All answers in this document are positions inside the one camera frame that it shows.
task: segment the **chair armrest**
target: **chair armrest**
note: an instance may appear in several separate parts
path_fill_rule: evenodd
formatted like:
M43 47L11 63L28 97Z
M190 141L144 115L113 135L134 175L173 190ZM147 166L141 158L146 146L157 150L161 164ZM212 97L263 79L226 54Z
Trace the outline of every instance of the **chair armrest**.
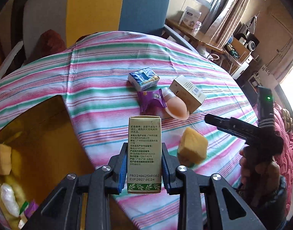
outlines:
M168 27L166 24L164 25L164 31L171 36L174 40L176 40L176 42L185 47L188 48L189 50L191 50L194 53L198 53L197 50L191 46L189 44L189 42L187 42L183 37L181 37L178 33L176 33L173 29L171 29L170 27Z
M6 73L8 67L11 65L14 57L16 54L20 51L20 49L23 47L23 41L19 41L14 48L11 50L11 52L7 55L5 60L3 61L2 65L0 66L0 80L2 79L3 75Z

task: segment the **striped tablecloth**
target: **striped tablecloth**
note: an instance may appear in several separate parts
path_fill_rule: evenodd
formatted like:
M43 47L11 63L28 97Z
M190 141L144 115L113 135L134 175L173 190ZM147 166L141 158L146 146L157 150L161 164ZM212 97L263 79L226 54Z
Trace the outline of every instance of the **striped tablecloth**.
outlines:
M212 113L248 123L257 118L232 77L216 64L173 42L132 32L106 32L86 37L66 51L37 60L0 81L0 129L32 106L61 94L78 139L95 166L108 163L127 142L128 118L139 115L137 92L127 81L129 72L150 67L167 87L183 74L207 96L186 121L177 121L158 109L162 141L176 155L186 127L209 142L207 159L196 173L220 173L231 185L240 176L239 150L244 141L204 122ZM128 195L126 186L117 202L141 229L176 229L179 196L161 193Z

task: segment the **green object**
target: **green object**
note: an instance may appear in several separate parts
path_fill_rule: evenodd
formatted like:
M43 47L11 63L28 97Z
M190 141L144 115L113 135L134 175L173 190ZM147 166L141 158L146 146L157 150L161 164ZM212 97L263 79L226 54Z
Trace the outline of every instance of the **green object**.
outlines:
M20 212L19 215L22 214L22 212L24 212L24 210L27 208L27 206L29 205L28 201L25 201L22 205L22 207L20 208Z

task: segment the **gray curtain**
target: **gray curtain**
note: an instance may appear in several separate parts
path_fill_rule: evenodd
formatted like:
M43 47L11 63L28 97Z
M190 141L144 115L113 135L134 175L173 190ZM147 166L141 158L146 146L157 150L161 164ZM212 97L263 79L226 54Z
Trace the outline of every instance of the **gray curtain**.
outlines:
M218 18L222 10L225 8L228 0L214 0L211 5L210 11L202 23L200 31L206 33L213 22Z

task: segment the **silver screw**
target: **silver screw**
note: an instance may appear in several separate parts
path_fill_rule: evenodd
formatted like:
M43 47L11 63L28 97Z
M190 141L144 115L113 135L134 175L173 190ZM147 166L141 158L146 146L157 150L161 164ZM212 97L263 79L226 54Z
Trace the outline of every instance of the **silver screw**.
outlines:
M70 174L67 175L68 180L74 180L75 177L76 177L76 174L74 174L74 173L70 173Z
M109 171L109 170L111 170L111 167L110 167L109 165L104 165L104 166L102 167L102 170L103 170L103 171Z
M221 180L222 177L219 174L213 174L212 178L215 179L216 181L218 181L218 180Z
M179 166L177 167L177 169L178 169L179 171L181 171L181 172L185 172L185 171L187 170L187 167L184 166L184 165L179 165Z

